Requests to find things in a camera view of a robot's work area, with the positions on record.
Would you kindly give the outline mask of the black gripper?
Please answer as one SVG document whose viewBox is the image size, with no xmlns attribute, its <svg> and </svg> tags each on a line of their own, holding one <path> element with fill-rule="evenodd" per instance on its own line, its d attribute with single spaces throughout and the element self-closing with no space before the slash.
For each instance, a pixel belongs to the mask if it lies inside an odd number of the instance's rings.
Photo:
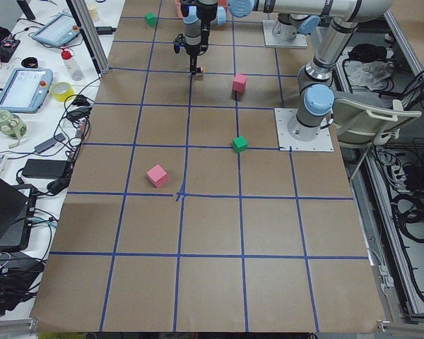
<svg viewBox="0 0 424 339">
<path fill-rule="evenodd" d="M 197 57 L 205 54 L 208 50 L 208 43 L 201 40 L 201 36 L 191 37 L 180 33 L 173 40 L 175 54 L 179 54 L 181 49 L 189 55 L 189 72 L 192 76 L 197 74 Z"/>
</svg>

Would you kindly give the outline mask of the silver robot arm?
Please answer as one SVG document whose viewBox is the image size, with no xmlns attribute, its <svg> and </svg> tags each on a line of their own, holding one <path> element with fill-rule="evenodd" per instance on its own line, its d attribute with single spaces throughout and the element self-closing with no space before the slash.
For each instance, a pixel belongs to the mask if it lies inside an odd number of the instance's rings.
<svg viewBox="0 0 424 339">
<path fill-rule="evenodd" d="M 331 23 L 317 48 L 314 58 L 298 74 L 299 107 L 288 123 L 297 139 L 312 140 L 335 101 L 329 88 L 333 68 L 359 23 L 384 14 L 392 1 L 229 1 L 228 8 L 236 18 L 253 11 L 280 15 L 328 16 Z"/>
<path fill-rule="evenodd" d="M 178 14 L 184 23 L 184 31 L 173 40 L 176 54 L 184 50 L 189 56 L 189 72 L 193 76 L 204 73 L 197 59 L 209 46 L 213 26 L 224 25 L 227 15 L 242 18 L 250 14 L 256 1 L 178 1 Z M 275 20 L 264 20 L 264 41 L 267 47 L 305 48 L 305 36 L 312 33 L 320 22 L 319 16 L 279 13 Z"/>
</svg>

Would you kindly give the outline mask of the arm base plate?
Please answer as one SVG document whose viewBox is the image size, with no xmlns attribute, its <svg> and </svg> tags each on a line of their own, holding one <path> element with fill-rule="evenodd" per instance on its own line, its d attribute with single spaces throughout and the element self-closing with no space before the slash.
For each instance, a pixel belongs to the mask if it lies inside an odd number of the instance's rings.
<svg viewBox="0 0 424 339">
<path fill-rule="evenodd" d="M 294 25 L 279 20 L 263 20 L 265 46 L 270 48 L 306 49 L 307 39 Z"/>
<path fill-rule="evenodd" d="M 333 152 L 329 129 L 303 126 L 297 109 L 275 108 L 278 149 L 292 152 Z"/>
</svg>

